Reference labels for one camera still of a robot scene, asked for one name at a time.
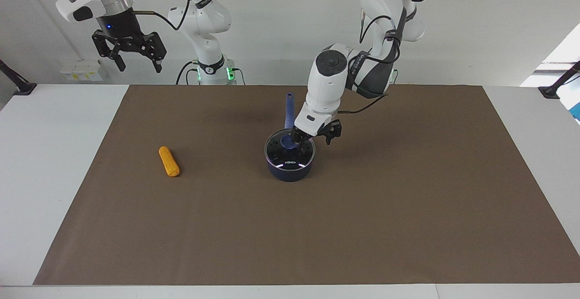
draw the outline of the yellow corn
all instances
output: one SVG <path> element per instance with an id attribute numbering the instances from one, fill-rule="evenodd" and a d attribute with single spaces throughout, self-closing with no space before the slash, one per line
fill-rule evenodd
<path id="1" fill-rule="evenodd" d="M 161 156 L 161 161 L 163 162 L 167 175 L 170 177 L 178 176 L 179 166 L 167 146 L 161 146 L 161 148 L 159 148 L 159 156 Z"/>

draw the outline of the wall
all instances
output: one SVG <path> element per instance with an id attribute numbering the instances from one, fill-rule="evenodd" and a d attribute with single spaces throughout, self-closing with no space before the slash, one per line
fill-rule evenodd
<path id="1" fill-rule="evenodd" d="M 0 0 L 0 58 L 35 82 L 61 82 L 60 61 L 97 59 L 90 39 L 94 20 L 64 21 L 56 0 Z M 226 55 L 249 84 L 305 84 L 312 60 L 327 45 L 357 46 L 358 0 L 220 0 L 232 29 L 218 35 Z M 519 85 L 580 20 L 577 0 L 427 0 L 419 15 L 427 34 L 404 43 L 398 82 Z M 168 8 L 183 0 L 135 0 L 136 10 Z M 126 72 L 104 61 L 114 83 L 173 83 L 195 58 L 182 37 L 154 17 L 141 17 L 145 33 L 158 31 L 169 50 L 164 70 L 124 54 Z"/>
<path id="2" fill-rule="evenodd" d="M 10 101 L 15 90 L 14 84 L 4 74 L 0 74 L 0 110 Z"/>

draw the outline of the brown paper mat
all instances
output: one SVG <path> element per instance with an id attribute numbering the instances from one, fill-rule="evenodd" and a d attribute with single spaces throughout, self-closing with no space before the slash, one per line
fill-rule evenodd
<path id="1" fill-rule="evenodd" d="M 284 183 L 263 146 L 306 88 L 131 86 L 35 284 L 580 282 L 483 89 L 390 90 Z M 347 92 L 342 109 L 365 103 Z"/>

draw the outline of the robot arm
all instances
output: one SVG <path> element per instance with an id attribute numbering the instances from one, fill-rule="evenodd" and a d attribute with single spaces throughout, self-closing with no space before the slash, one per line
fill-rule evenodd
<path id="1" fill-rule="evenodd" d="M 101 57 L 116 62 L 120 71 L 126 66 L 119 51 L 140 53 L 161 72 L 161 61 L 167 51 L 159 34 L 145 35 L 133 12 L 133 0 L 58 0 L 58 12 L 69 22 L 78 23 L 96 18 L 101 29 L 93 33 L 93 42 Z"/>
<path id="2" fill-rule="evenodd" d="M 197 54 L 199 81 L 203 85 L 227 85 L 232 80 L 228 59 L 222 54 L 218 40 L 211 34 L 228 31 L 232 25 L 230 12 L 217 0 L 192 0 L 183 27 L 179 32 L 190 41 Z M 169 20 L 179 21 L 185 8 L 172 8 Z"/>
<path id="3" fill-rule="evenodd" d="M 400 56 L 401 41 L 417 41 L 425 32 L 416 17 L 416 2 L 421 1 L 361 0 L 361 23 L 369 24 L 373 48 L 367 52 L 337 43 L 317 56 L 306 101 L 295 120 L 294 142 L 325 136 L 330 144 L 340 137 L 342 126 L 336 116 L 345 88 L 368 99 L 385 96 L 394 82 L 393 64 Z"/>

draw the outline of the table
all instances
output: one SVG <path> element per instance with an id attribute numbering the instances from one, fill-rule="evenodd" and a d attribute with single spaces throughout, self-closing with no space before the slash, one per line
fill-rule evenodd
<path id="1" fill-rule="evenodd" d="M 0 111 L 0 284 L 6 286 L 0 288 L 1 297 L 453 299 L 576 298 L 580 294 L 579 284 L 30 287 L 126 90 L 127 86 L 41 85 L 33 95 L 15 97 Z M 535 89 L 486 87 L 485 91 L 580 251 L 580 126 L 558 101 L 543 99 Z M 63 171 L 63 162 L 74 168 Z"/>

